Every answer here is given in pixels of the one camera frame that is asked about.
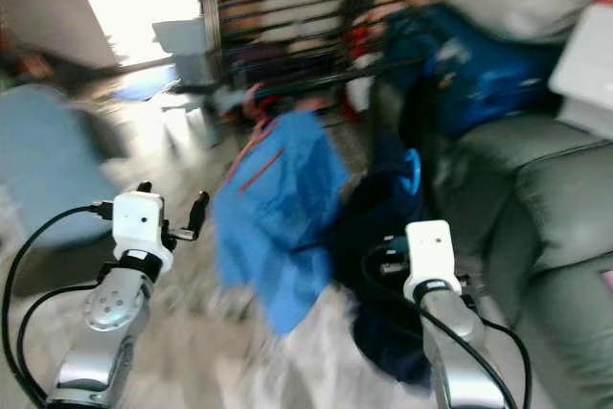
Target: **black metal rack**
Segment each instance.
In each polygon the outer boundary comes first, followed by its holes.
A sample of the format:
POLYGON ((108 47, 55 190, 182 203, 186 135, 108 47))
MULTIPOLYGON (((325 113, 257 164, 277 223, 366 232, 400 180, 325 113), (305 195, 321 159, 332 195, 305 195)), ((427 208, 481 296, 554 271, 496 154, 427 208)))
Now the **black metal rack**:
POLYGON ((391 67, 417 64, 420 61, 376 62, 364 69, 352 68, 347 34, 380 21, 368 20, 364 13, 369 9, 399 1, 403 0, 379 4, 375 0, 202 0, 209 67, 217 82, 242 88, 253 84, 257 76, 265 75, 265 70, 270 71, 268 74, 273 75, 263 79, 265 86, 257 93, 257 98, 266 98, 293 96, 385 72, 391 67), (231 8, 250 4, 258 4, 258 7, 228 14, 231 8), (325 4, 333 4, 333 8, 318 8, 316 14, 300 17, 302 9, 325 4), (280 14, 293 16, 275 19, 280 14), (360 15, 366 19, 356 24, 355 19, 360 15), (258 18, 262 24, 237 30, 234 26, 245 18, 258 18), (306 29, 307 25, 324 21, 333 22, 333 25, 321 30, 314 27, 290 36, 282 33, 291 32, 292 28, 306 29))

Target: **red stripe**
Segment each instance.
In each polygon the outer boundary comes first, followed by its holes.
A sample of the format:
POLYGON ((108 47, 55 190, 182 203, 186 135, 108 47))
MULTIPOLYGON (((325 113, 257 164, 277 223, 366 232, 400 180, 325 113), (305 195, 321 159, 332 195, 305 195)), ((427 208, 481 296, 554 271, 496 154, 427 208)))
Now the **red stripe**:
POLYGON ((277 155, 275 155, 274 157, 272 157, 270 160, 268 160, 268 163, 266 163, 266 165, 264 165, 263 167, 261 167, 261 169, 256 172, 256 174, 249 179, 247 182, 245 182, 245 184, 238 190, 240 193, 244 193, 247 189, 249 189, 254 182, 256 182, 258 179, 260 179, 260 176, 262 176, 264 174, 264 172, 266 170, 268 170, 273 163, 275 163, 277 160, 279 160, 279 157, 281 157, 284 154, 284 148, 282 148, 281 150, 279 150, 277 152, 277 155))

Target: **gray sofa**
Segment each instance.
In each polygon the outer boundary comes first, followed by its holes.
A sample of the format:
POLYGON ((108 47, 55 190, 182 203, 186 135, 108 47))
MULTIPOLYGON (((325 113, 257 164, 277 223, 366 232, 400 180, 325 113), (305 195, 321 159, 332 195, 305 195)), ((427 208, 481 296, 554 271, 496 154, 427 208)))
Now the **gray sofa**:
POLYGON ((556 406, 613 408, 613 144, 509 117, 439 158, 435 196, 556 406))

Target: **clothes drying rack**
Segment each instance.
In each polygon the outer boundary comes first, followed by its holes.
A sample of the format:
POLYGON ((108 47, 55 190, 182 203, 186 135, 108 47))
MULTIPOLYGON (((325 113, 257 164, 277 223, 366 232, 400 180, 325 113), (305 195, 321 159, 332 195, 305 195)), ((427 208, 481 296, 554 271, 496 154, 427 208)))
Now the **clothes drying rack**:
MULTIPOLYGON (((410 59, 376 61, 364 68, 352 65, 356 44, 348 37, 359 28, 384 21, 370 20, 370 9, 398 2, 404 0, 378 4, 375 0, 201 0, 207 62, 217 84, 241 89, 258 80, 253 76, 268 70, 272 76, 262 79, 264 86, 256 93, 257 100, 297 96, 395 67, 421 64, 422 60, 410 59), (243 10, 228 14, 237 7, 243 10), (316 13, 304 17, 302 11, 316 13), (257 18, 258 26, 236 27, 247 18, 257 18), (309 28, 318 23, 328 25, 321 30, 309 28), (272 47, 272 53, 262 51, 266 47, 272 47), (254 49, 260 49, 259 56, 254 49)), ((375 52, 383 39, 367 40, 359 46, 375 52)))

